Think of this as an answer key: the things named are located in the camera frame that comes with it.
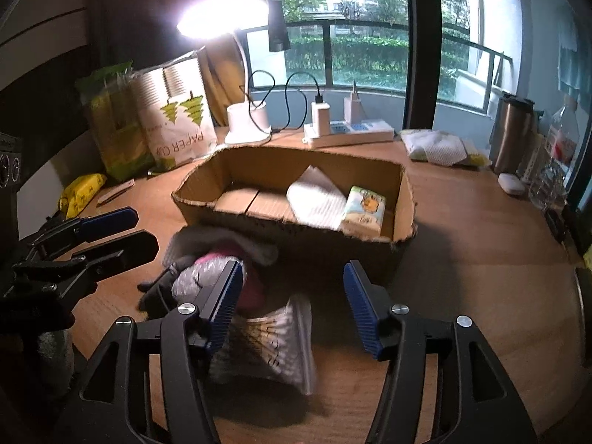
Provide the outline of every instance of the desk lamp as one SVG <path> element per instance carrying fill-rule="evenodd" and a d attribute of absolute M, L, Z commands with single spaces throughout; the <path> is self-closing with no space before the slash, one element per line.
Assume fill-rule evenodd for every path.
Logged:
<path fill-rule="evenodd" d="M 231 34 L 239 47 L 245 69 L 245 101 L 227 109 L 230 131 L 224 142 L 229 145 L 259 142 L 268 139 L 271 133 L 265 103 L 257 106 L 249 101 L 249 67 L 245 50 L 235 34 L 238 29 L 266 25 L 267 18 L 265 0 L 203 0 L 189 8 L 177 26 L 181 34 L 196 40 Z"/>

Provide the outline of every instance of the cardboard box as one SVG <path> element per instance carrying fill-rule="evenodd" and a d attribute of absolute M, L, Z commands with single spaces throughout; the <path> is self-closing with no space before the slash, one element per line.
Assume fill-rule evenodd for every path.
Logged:
<path fill-rule="evenodd" d="M 297 223 L 286 191 L 312 165 L 348 195 L 354 185 L 386 197 L 382 235 L 361 240 Z M 279 247 L 280 260 L 315 265 L 341 281 L 343 266 L 361 261 L 375 283 L 392 277 L 415 235 L 415 202 L 405 169 L 385 160 L 280 147 L 235 147 L 193 169 L 172 198 L 188 224 L 233 229 Z"/>

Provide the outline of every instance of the plastic water bottle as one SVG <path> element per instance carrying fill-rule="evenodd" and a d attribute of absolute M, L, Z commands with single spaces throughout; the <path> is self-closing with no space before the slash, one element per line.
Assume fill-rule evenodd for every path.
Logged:
<path fill-rule="evenodd" d="M 565 172 L 561 165 L 550 158 L 548 163 L 533 178 L 528 197 L 539 210 L 545 211 L 563 190 Z"/>
<path fill-rule="evenodd" d="M 531 202 L 540 210 L 546 210 L 560 194 L 565 193 L 565 173 L 578 146 L 578 121 L 575 117 L 577 102 L 565 96 L 565 105 L 553 115 L 545 149 L 549 160 L 532 180 L 529 189 Z"/>

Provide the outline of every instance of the yellow package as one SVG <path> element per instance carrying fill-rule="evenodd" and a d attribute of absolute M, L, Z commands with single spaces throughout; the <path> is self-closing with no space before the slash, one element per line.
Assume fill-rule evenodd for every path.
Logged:
<path fill-rule="evenodd" d="M 66 218 L 74 218 L 84 210 L 100 188 L 105 185 L 107 177 L 100 173 L 82 175 L 61 193 L 58 207 Z"/>
<path fill-rule="evenodd" d="M 592 270 L 592 246 L 590 246 L 588 251 L 584 254 L 584 263 L 588 269 Z"/>

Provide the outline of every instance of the white charger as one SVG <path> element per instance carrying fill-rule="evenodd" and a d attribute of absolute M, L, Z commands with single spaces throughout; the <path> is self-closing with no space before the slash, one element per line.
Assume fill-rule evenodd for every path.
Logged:
<path fill-rule="evenodd" d="M 350 96 L 343 99 L 343 115 L 345 121 L 351 125 L 359 124 L 362 121 L 363 113 L 362 100 L 360 100 L 360 96 L 357 94 L 357 85 L 354 81 Z"/>
<path fill-rule="evenodd" d="M 330 106 L 326 102 L 312 102 L 310 108 L 313 114 L 313 129 L 319 137 L 331 135 Z"/>

